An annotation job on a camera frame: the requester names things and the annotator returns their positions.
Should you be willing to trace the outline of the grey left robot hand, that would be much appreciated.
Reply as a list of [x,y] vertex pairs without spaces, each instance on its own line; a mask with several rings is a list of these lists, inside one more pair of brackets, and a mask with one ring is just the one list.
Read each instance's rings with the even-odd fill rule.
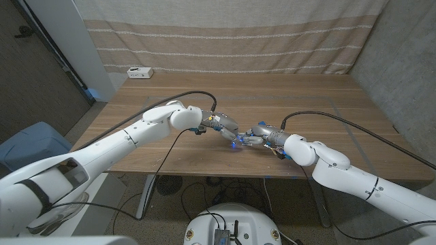
[[213,128],[220,132],[221,136],[231,141],[232,147],[236,147],[239,132],[238,123],[222,112],[202,111],[201,125]]

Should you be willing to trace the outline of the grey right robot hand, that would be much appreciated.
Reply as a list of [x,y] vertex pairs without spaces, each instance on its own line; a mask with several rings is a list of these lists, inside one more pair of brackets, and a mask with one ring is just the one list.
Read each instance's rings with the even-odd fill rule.
[[284,146],[290,136],[284,130],[270,125],[255,125],[245,133],[239,133],[238,141],[242,145],[264,145],[270,143],[273,146]]

